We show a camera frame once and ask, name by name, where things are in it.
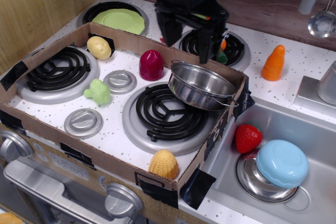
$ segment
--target metal ladle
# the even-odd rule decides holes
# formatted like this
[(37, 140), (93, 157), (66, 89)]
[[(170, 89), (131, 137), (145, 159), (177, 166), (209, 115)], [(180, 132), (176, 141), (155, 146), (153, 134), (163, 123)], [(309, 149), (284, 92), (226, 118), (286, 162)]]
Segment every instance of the metal ladle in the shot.
[(329, 0), (325, 10), (315, 13), (308, 22), (308, 30), (317, 38), (327, 38), (336, 31), (336, 14), (331, 12), (335, 0)]

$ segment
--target cardboard tray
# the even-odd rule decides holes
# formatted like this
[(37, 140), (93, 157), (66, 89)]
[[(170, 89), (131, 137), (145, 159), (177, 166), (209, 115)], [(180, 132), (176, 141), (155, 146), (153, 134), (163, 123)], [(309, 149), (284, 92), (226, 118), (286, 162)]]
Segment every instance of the cardboard tray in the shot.
[[(85, 142), (78, 140), (66, 132), (41, 122), (35, 117), (8, 105), (8, 102), (17, 94), (15, 82), (18, 79), (29, 73), (31, 70), (35, 69), (41, 63), (61, 51), (63, 48), (71, 44), (78, 47), (84, 46), (89, 39), (89, 34), (100, 35), (113, 39), (116, 50), (129, 50), (140, 55), (151, 49), (156, 50), (161, 54), (164, 60), (164, 64), (168, 68), (172, 63), (172, 60), (182, 60), (195, 65), (200, 65), (197, 56), (188, 54), (179, 49), (169, 48), (162, 43), (124, 31), (115, 30), (95, 23), (87, 23), (65, 35), (64, 37), (56, 40), (51, 45), (43, 50), (40, 50), (35, 55), (29, 58), (25, 58), (14, 65), (11, 70), (2, 78), (2, 80), (0, 80), (0, 110), (19, 119), (24, 130), (33, 132), (34, 134), (44, 139), (50, 140), (58, 146), (61, 142), (66, 144), (71, 148), (89, 156), (94, 165), (99, 166), (112, 174), (115, 174), (137, 185), (143, 181), (152, 185), (156, 185), (157, 187), (176, 191), (177, 194), (179, 194), (181, 187), (189, 180), (194, 171), (202, 166), (207, 155), (211, 152), (215, 141), (220, 140), (220, 136), (222, 135), (228, 117), (233, 113), (232, 108), (228, 107), (223, 111), (223, 115), (213, 130), (210, 132), (208, 139), (199, 149), (194, 160), (190, 163), (179, 180), (171, 181), (110, 156), (101, 150), (95, 149)], [(237, 90), (237, 93), (234, 97), (234, 99), (237, 100), (244, 88), (245, 81), (247, 80), (246, 75), (240, 71), (234, 70), (215, 61), (209, 61), (207, 64), (202, 65), (202, 67), (212, 70), (229, 80)]]

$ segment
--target toy strawberry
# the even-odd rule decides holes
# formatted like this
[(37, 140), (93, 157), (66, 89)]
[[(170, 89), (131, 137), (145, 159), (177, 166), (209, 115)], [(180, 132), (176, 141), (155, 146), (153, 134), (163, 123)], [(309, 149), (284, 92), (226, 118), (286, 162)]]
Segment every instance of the toy strawberry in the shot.
[(250, 124), (242, 124), (236, 129), (236, 146), (240, 153), (255, 149), (262, 141), (263, 134)]

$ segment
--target green broccoli toy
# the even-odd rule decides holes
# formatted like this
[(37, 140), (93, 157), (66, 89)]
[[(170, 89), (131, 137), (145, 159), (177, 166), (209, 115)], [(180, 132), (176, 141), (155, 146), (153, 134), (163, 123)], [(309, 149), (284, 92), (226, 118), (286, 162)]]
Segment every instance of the green broccoli toy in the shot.
[(84, 90), (86, 98), (93, 98), (93, 100), (101, 105), (110, 102), (110, 89), (99, 79), (93, 79), (90, 83), (90, 89)]

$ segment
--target cardboard edge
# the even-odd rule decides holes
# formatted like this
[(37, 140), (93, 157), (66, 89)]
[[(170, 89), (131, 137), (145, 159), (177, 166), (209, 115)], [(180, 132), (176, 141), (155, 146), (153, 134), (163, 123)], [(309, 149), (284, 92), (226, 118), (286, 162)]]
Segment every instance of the cardboard edge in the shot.
[[(96, 23), (87, 23), (76, 30), (72, 31), (71, 33), (65, 35), (64, 37), (57, 39), (54, 43), (47, 46), (43, 50), (39, 51), (32, 57), (24, 59), (24, 63), (28, 66), (28, 71), (25, 72), (27, 74), (38, 65), (43, 63), (45, 60), (49, 59), (52, 55), (56, 54), (57, 52), (61, 51), (64, 47), (69, 46), (71, 44), (75, 44), (76, 46), (83, 46), (85, 45), (86, 41), (88, 40), (88, 34), (94, 33), (97, 35), (105, 36), (112, 38), (114, 40), (114, 45), (116, 49), (119, 50), (129, 50), (133, 51), (137, 54), (143, 54), (147, 50), (157, 50), (164, 59), (164, 64), (168, 68), (170, 68), (172, 64), (172, 60), (180, 60), (181, 58), (183, 61), (187, 63), (192, 63), (198, 66), (202, 66), (207, 68), (211, 71), (215, 71), (219, 75), (223, 76), (224, 78), (228, 79), (236, 88), (237, 93), (234, 96), (235, 99), (239, 97), (241, 94), (244, 82), (247, 79), (246, 75), (242, 72), (227, 67), (221, 63), (216, 61), (209, 61), (205, 65), (200, 65), (199, 59), (195, 55), (191, 55), (186, 53), (182, 50), (167, 47), (164, 44), (153, 41), (151, 39), (137, 36), (125, 31), (115, 30), (106, 26), (102, 26)], [(123, 162), (113, 156), (110, 156), (104, 153), (101, 150), (93, 149), (92, 146), (78, 140), (75, 137), (68, 135), (67, 133), (54, 128), (46, 123), (41, 122), (40, 120), (34, 118), (26, 114), (23, 111), (19, 111), (15, 108), (12, 108), (7, 103), (16, 95), (16, 87), (13, 85), (5, 94), (1, 95), (0, 99), (0, 109), (4, 110), (7, 113), (13, 114), (14, 116), (20, 118), (23, 122), (23, 126), (26, 130), (36, 133), (38, 136), (43, 137), (47, 140), (53, 141), (54, 143), (59, 144), (60, 139), (62, 142), (65, 142), (69, 146), (73, 147), (74, 149), (83, 152), (84, 154), (90, 156), (92, 158), (92, 162), (103, 169), (117, 174), (119, 173), (125, 174), (125, 171), (132, 170), (132, 172), (128, 173), (124, 176), (125, 179), (134, 182), (134, 171), (146, 176), (152, 180), (159, 181), (166, 189), (169, 190), (177, 190), (179, 191), (181, 187), (186, 183), (189, 177), (192, 175), (193, 171), (198, 168), (204, 162), (204, 155), (203, 152), (206, 148), (206, 140), (202, 147), (198, 150), (195, 158), (190, 163), (188, 168), (184, 171), (182, 176), (179, 178), (178, 181), (172, 181), (165, 178), (162, 178), (158, 175), (151, 174), (147, 171), (134, 167), (126, 162)]]

